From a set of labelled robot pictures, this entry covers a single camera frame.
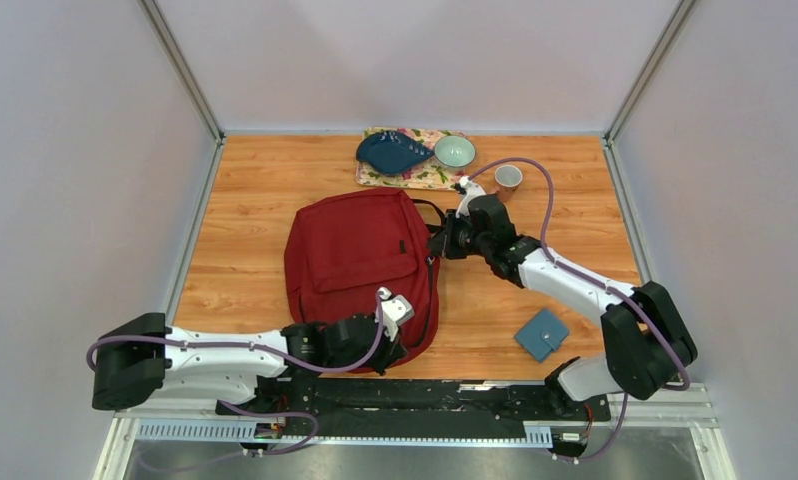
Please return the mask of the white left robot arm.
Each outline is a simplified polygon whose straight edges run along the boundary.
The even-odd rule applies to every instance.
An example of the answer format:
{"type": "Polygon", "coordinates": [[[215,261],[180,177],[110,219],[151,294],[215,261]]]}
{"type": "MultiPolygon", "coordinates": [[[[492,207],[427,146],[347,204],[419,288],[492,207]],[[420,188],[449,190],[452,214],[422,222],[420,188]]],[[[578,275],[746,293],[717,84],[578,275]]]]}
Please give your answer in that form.
{"type": "Polygon", "coordinates": [[[384,373],[403,359],[408,310],[355,314],[334,324],[291,324],[253,334],[221,334],[167,325],[162,313],[143,314],[101,336],[88,350],[94,373],[92,406],[121,411],[163,399],[245,404],[266,415],[279,405],[269,379],[384,373]]]}

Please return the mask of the blue leather wallet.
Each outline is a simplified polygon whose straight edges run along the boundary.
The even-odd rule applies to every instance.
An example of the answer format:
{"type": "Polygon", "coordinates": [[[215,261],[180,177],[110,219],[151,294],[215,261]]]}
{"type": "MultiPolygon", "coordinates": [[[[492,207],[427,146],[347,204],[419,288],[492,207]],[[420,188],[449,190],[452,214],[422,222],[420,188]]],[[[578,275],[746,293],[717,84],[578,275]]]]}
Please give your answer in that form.
{"type": "Polygon", "coordinates": [[[517,344],[537,362],[557,352],[570,334],[569,328],[551,310],[535,314],[514,335],[517,344]]]}

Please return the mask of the red student backpack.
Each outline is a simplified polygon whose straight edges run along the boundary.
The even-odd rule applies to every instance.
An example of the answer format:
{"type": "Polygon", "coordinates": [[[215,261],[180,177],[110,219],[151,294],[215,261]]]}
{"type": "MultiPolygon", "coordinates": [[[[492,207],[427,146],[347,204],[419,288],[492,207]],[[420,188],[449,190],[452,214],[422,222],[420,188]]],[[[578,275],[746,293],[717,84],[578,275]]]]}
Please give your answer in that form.
{"type": "Polygon", "coordinates": [[[427,246],[440,225],[419,209],[430,201],[379,187],[326,197],[299,209],[284,251],[285,287],[294,322],[331,325],[374,310],[375,292],[404,296],[414,315],[400,328],[405,364],[433,342],[439,322],[440,261],[427,246]]]}

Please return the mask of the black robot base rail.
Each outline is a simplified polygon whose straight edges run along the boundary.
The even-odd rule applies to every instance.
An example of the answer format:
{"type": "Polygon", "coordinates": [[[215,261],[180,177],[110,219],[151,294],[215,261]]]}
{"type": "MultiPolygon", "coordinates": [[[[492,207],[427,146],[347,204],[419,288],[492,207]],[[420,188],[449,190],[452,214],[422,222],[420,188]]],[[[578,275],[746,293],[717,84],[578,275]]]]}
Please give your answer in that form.
{"type": "Polygon", "coordinates": [[[281,439],[519,441],[562,443],[536,431],[557,422],[577,434],[567,452],[583,448],[591,428],[610,420],[604,396],[572,401],[541,382],[298,377],[258,379],[255,396],[218,402],[220,415],[242,409],[277,424],[281,439]]]}

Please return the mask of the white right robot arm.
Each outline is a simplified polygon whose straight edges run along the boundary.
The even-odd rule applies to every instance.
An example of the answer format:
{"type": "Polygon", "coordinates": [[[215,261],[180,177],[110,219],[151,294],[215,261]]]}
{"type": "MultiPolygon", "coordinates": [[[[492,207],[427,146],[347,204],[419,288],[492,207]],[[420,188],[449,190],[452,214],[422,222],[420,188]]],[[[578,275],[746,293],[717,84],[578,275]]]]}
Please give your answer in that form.
{"type": "Polygon", "coordinates": [[[687,368],[698,349],[663,285],[613,281],[517,233],[493,194],[447,210],[428,247],[449,260],[480,256],[497,277],[549,296],[600,328],[603,353],[571,359],[546,378],[545,404],[555,417],[571,418],[600,395],[647,400],[663,388],[689,387],[687,368]]]}

